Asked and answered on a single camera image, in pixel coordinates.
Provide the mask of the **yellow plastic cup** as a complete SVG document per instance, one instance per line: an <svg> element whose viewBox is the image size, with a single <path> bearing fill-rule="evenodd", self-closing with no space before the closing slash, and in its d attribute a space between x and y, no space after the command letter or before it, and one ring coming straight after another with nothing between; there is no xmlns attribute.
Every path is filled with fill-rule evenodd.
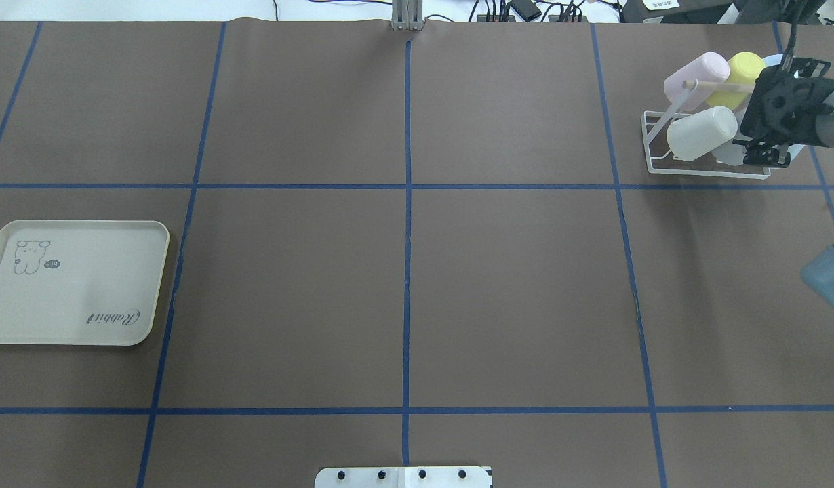
<svg viewBox="0 0 834 488"><path fill-rule="evenodd" d="M725 83L739 85L754 85L761 71L766 68L764 59L753 52L739 52L729 59L728 64L730 74ZM705 103L709 107L721 106L736 111L748 97L749 94L746 93L714 91L707 97Z"/></svg>

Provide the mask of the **cream plastic cup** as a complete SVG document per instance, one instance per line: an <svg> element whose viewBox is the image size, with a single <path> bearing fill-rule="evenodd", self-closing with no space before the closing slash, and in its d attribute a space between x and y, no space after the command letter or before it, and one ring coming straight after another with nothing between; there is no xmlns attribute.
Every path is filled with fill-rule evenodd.
<svg viewBox="0 0 834 488"><path fill-rule="evenodd" d="M736 115L718 106L672 121L666 129L666 141L675 158L693 161L730 141L738 129Z"/></svg>

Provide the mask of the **pink plastic cup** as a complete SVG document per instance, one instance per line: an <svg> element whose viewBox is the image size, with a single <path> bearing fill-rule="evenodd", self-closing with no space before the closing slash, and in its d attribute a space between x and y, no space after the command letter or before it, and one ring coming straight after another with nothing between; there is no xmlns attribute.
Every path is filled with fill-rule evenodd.
<svg viewBox="0 0 834 488"><path fill-rule="evenodd" d="M705 52L689 64L678 68L664 80L664 93L670 103L683 95L686 81L714 81L721 83L730 76L729 62L717 52ZM708 87L694 91L679 108L680 113L692 113L712 94Z"/></svg>

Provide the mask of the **light blue plastic cup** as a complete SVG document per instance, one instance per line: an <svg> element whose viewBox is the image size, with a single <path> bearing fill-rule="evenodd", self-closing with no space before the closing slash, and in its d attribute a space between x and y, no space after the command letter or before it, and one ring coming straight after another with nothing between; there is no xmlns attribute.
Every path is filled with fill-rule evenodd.
<svg viewBox="0 0 834 488"><path fill-rule="evenodd" d="M782 65L783 58L784 58L783 54L774 54L774 55L765 56L765 58L763 58L762 61L765 64L765 68L769 68L769 67Z"/></svg>

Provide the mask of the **black labelled box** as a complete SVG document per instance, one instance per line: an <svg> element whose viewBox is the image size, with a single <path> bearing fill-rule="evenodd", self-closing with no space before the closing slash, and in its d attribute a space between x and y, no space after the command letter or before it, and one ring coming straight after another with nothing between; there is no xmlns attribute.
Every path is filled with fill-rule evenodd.
<svg viewBox="0 0 834 488"><path fill-rule="evenodd" d="M717 24L733 1L625 1L621 24Z"/></svg>

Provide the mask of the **white serving tray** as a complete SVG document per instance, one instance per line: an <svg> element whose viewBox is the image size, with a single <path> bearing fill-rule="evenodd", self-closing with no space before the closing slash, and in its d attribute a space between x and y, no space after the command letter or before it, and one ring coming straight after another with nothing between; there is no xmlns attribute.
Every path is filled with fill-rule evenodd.
<svg viewBox="0 0 834 488"><path fill-rule="evenodd" d="M156 220L14 220L0 231L0 345L134 346L170 232Z"/></svg>

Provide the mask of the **aluminium frame post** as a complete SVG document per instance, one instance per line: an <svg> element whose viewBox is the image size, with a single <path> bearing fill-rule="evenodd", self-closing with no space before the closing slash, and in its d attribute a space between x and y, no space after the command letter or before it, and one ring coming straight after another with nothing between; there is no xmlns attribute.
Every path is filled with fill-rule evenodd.
<svg viewBox="0 0 834 488"><path fill-rule="evenodd" d="M391 0L393 31L422 31L425 25L423 0Z"/></svg>

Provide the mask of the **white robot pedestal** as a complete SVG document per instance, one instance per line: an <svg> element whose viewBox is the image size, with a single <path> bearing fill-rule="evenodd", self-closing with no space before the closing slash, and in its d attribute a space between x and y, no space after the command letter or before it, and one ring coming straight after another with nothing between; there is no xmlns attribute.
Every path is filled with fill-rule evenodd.
<svg viewBox="0 0 834 488"><path fill-rule="evenodd" d="M492 487L484 466L330 467L319 470L315 487Z"/></svg>

